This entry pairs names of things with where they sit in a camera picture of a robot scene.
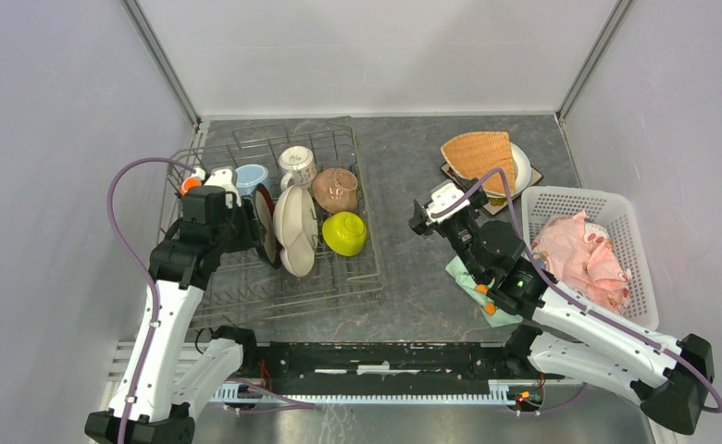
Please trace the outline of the red-rimmed beige plate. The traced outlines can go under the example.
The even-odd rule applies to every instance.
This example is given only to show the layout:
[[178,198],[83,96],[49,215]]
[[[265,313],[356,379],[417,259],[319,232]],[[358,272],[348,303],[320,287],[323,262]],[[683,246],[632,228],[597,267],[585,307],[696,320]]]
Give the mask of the red-rimmed beige plate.
[[281,267],[280,244],[274,230],[275,204],[268,188],[258,184],[253,193],[255,211],[258,216],[261,241],[256,247],[260,259],[274,269]]

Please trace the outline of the cream divided plate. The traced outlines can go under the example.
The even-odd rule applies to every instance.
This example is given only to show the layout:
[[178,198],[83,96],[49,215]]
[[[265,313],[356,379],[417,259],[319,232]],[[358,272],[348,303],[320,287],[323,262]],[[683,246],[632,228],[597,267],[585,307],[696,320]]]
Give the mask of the cream divided plate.
[[317,211],[308,191],[291,186],[282,193],[275,205],[274,230],[286,270],[306,277],[314,266],[318,242]]

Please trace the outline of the light blue mug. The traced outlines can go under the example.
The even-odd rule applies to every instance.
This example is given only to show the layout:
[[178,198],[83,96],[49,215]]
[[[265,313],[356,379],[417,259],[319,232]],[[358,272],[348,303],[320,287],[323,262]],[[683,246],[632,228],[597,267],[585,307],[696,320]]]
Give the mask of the light blue mug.
[[270,189],[268,168],[259,164],[247,164],[235,169],[235,186],[240,196],[251,195],[258,185]]

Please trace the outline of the lime green bowl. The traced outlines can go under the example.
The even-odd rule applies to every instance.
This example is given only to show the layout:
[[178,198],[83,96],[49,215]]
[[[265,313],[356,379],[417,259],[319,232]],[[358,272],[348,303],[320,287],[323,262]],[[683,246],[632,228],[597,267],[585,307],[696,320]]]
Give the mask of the lime green bowl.
[[351,257],[363,250],[367,241],[367,225],[355,213],[340,212],[324,222],[322,235],[332,251]]

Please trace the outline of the orange mug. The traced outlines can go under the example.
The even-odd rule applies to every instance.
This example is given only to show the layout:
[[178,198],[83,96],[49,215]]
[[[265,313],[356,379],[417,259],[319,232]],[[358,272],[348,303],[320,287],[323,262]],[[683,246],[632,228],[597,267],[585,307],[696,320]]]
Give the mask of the orange mug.
[[199,179],[197,177],[188,177],[180,184],[179,194],[181,196],[184,196],[187,194],[187,192],[190,189],[200,187],[202,185],[203,185],[203,181],[201,179]]

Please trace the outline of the white floral mug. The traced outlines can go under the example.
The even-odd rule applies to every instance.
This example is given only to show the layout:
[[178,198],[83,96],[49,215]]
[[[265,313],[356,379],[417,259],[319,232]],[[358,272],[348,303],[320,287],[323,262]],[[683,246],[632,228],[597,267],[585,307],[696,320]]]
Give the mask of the white floral mug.
[[309,187],[317,176],[317,163],[314,152],[305,146],[292,146],[279,156],[282,173],[280,190],[291,186]]

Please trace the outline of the beige brown-rimmed bowl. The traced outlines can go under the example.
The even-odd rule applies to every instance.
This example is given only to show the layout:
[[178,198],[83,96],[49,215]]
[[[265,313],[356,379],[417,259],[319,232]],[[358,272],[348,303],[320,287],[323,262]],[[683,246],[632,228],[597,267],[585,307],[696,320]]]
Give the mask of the beige brown-rimmed bowl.
[[322,171],[311,190],[318,205],[332,215],[353,212],[358,206],[358,179],[350,170],[331,167]]

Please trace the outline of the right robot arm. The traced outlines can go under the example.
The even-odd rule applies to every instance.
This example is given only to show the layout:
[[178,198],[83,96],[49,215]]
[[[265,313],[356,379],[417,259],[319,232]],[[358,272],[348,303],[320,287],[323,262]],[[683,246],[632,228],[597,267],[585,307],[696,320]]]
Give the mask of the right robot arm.
[[695,433],[703,413],[722,413],[706,339],[676,339],[605,310],[537,264],[518,222],[480,225],[476,217],[467,202],[443,210],[434,202],[415,203],[409,227],[447,239],[492,303],[527,320],[503,353],[510,375],[526,377],[537,369],[606,389],[686,436]]

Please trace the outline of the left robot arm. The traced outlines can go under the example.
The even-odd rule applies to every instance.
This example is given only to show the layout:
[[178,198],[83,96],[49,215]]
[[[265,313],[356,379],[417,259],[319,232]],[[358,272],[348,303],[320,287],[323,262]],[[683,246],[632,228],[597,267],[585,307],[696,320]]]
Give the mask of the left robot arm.
[[176,376],[181,347],[220,258],[274,252],[273,203],[260,186],[249,195],[201,185],[181,197],[182,215],[150,254],[144,314],[127,369],[108,407],[87,417],[84,432],[98,443],[190,443],[195,423],[232,374],[259,365],[255,333],[221,326],[206,350]]

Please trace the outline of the square floral plate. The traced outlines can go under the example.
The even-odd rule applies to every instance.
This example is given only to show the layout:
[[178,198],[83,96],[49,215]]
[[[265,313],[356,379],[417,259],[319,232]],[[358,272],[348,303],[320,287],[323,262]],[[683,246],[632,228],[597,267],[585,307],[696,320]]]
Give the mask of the square floral plate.
[[[447,163],[443,163],[440,166],[440,171],[446,178],[453,180],[455,183],[458,183],[459,177],[454,173],[454,171]],[[530,179],[528,183],[522,186],[516,185],[516,191],[513,195],[513,199],[516,200],[527,188],[538,185],[542,179],[543,174],[537,168],[531,167]],[[507,200],[504,196],[489,196],[488,199],[489,202],[485,204],[482,209],[489,216],[497,216],[508,207]]]

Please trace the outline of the plain white plate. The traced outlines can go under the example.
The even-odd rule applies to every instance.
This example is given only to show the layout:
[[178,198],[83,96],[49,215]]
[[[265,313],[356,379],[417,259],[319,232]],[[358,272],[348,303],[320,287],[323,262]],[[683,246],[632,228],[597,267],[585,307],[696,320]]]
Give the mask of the plain white plate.
[[507,139],[492,141],[484,148],[483,163],[479,163],[478,177],[481,179],[494,169],[500,169],[483,182],[482,188],[488,194],[505,196],[505,190],[511,195],[523,191],[531,177],[531,166],[524,152]]

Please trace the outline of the green cartoon cloth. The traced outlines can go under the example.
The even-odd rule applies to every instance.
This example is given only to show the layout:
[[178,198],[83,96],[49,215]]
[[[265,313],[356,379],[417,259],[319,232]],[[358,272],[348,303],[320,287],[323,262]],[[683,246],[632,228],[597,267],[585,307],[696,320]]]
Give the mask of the green cartoon cloth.
[[504,327],[520,324],[523,318],[519,315],[508,314],[498,308],[485,292],[479,290],[479,285],[467,271],[462,260],[455,256],[445,267],[445,271],[473,301],[480,307],[484,319],[491,327]]

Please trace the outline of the pink patterned cloth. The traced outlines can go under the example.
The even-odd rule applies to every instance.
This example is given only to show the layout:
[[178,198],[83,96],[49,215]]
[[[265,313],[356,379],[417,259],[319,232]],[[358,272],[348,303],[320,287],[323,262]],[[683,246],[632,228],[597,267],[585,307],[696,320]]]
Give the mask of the pink patterned cloth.
[[585,211],[553,216],[530,244],[546,271],[573,291],[622,315],[630,302],[630,271],[613,253],[608,231]]

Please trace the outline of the white plastic basket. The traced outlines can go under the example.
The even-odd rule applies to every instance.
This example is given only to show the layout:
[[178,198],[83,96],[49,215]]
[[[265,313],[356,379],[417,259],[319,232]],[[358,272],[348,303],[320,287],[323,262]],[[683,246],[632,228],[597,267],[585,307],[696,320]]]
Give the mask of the white plastic basket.
[[553,216],[572,216],[584,211],[591,222],[611,236],[612,250],[622,268],[630,272],[629,303],[623,315],[630,321],[656,330],[659,313],[649,266],[633,206],[624,196],[597,190],[557,186],[533,186],[520,195],[525,240],[532,241]]

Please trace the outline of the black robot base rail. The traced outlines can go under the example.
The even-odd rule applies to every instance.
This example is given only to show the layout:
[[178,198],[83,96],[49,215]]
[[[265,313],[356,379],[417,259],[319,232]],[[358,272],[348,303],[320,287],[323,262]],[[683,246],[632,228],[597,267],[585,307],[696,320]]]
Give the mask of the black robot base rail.
[[212,402],[252,409],[265,403],[497,404],[538,399],[547,382],[518,343],[270,342],[240,330],[243,365]]

